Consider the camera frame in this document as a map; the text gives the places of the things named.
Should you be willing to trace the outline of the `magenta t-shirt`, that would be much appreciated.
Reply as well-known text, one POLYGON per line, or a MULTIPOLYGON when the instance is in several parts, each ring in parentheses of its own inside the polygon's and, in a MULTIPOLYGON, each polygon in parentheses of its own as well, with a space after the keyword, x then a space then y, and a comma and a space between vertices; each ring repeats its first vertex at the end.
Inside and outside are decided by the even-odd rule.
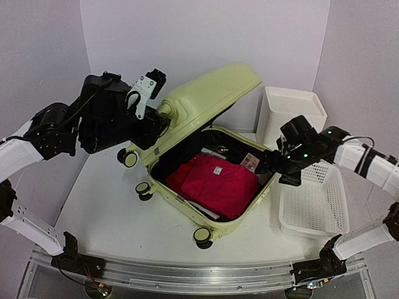
POLYGON ((240 164, 200 153, 166 178, 185 199, 230 220, 240 217, 256 197, 258 177, 240 164))

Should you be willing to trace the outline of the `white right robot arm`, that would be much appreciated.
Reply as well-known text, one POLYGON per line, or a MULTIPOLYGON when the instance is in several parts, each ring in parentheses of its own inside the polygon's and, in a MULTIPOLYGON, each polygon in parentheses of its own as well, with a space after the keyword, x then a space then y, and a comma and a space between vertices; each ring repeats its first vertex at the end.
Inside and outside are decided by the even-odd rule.
POLYGON ((318 132, 300 115, 281 127, 256 171, 279 175, 283 232, 326 239, 316 259, 293 264, 298 285, 342 275, 350 257, 398 240, 398 158, 371 137, 336 126, 318 132))

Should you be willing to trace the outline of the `white plastic mesh basket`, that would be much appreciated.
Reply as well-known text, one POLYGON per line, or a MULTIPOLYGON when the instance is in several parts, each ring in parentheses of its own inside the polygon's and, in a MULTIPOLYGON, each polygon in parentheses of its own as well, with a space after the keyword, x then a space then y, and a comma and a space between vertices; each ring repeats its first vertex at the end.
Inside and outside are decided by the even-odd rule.
POLYGON ((339 169, 325 161, 301 171, 301 185, 281 185, 280 230, 311 239, 350 232, 344 183, 339 169))

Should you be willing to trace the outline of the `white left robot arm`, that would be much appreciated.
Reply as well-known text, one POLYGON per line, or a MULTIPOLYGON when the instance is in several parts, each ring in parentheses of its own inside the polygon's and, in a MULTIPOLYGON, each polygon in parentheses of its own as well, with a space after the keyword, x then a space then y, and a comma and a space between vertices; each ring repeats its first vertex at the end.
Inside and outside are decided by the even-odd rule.
POLYGON ((131 84, 110 72, 89 75, 72 103, 51 103, 3 138, 1 224, 44 249, 58 270, 99 278, 105 260, 83 254, 74 235, 33 214, 18 198, 11 179, 29 174, 41 183, 49 177, 53 158, 75 156, 78 148, 94 154, 128 141, 140 150, 150 148, 169 125, 167 117, 148 104, 165 83, 166 75, 158 69, 131 84))

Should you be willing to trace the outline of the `pale green hard-shell suitcase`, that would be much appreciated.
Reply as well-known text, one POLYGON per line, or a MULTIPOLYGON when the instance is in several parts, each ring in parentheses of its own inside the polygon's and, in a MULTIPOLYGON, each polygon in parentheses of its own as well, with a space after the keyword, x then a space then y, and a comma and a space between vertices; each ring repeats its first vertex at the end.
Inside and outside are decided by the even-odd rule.
POLYGON ((138 149, 133 143, 118 152, 120 163, 128 168, 137 161, 146 167, 148 180, 135 190, 143 201, 159 193, 167 202, 198 224, 193 234, 197 246, 207 249, 213 242, 237 228, 249 211, 268 193, 274 173, 255 175, 261 187, 243 214, 235 220, 221 216, 212 221, 187 203, 187 199, 166 185, 166 178, 197 154, 210 154, 233 164, 240 164, 248 153, 261 158, 268 150, 231 130, 214 125, 214 120, 240 98, 260 85, 261 79, 243 62, 234 62, 208 72, 170 92, 157 111, 170 119, 156 143, 138 149))

